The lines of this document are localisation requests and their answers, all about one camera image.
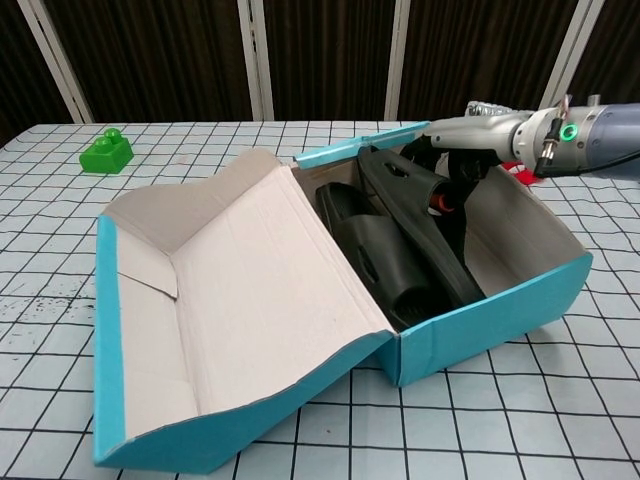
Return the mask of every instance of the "box lid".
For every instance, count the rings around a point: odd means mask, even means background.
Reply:
[[[114,200],[96,277],[104,466],[211,471],[393,336],[266,150]]]

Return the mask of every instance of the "cardboard box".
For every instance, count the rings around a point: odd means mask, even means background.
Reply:
[[[492,169],[467,204],[489,298],[397,334],[313,210],[350,161],[254,149],[200,183],[140,188],[100,217],[94,459],[206,473],[377,352],[405,385],[555,320],[591,256]]]

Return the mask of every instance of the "red object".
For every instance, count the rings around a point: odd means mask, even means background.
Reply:
[[[516,177],[520,183],[526,186],[533,185],[534,183],[539,183],[543,180],[542,178],[536,177],[531,170],[522,168],[521,162],[505,162],[502,164],[502,168],[504,168],[507,172]]]

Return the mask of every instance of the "block stud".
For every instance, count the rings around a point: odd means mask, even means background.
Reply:
[[[111,140],[111,143],[113,143],[114,145],[117,145],[122,141],[122,134],[117,128],[108,128],[104,132],[104,136]]]

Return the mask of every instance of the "metal cylinder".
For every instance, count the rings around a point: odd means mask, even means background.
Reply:
[[[598,105],[600,105],[600,95],[597,93],[589,95],[587,98],[587,107],[597,107]]]

